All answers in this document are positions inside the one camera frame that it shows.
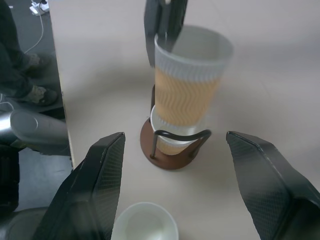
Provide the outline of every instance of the round wooden base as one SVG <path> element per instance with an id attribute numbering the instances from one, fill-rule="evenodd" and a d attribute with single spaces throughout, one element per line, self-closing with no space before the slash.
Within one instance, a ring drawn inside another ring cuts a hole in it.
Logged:
<path id="1" fill-rule="evenodd" d="M 201 139 L 199 139 L 177 155 L 166 155 L 156 148 L 155 157 L 151 158 L 153 139 L 154 139 L 154 131 L 151 127 L 150 119 L 148 119 L 144 123 L 140 133 L 141 149 L 144 155 L 146 156 L 146 158 L 152 164 L 156 165 L 161 169 L 166 169 L 166 170 L 181 169 L 187 166 L 189 163 L 191 163 L 191 161 L 197 155 L 195 154 L 192 156 L 191 153 L 201 143 Z"/>

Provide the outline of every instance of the shoe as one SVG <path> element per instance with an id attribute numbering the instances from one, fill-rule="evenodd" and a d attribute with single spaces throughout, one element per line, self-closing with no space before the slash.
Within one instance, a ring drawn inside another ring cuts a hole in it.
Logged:
<path id="1" fill-rule="evenodd" d="M 42 70 L 51 62 L 51 57 L 47 54 L 27 54 L 26 57 L 28 62 L 20 69 L 24 74 Z"/>
<path id="2" fill-rule="evenodd" d="M 48 88 L 42 86 L 33 85 L 31 92 L 23 97 L 19 98 L 19 102 L 30 103 L 38 107 L 49 106 L 58 99 L 58 94 Z"/>

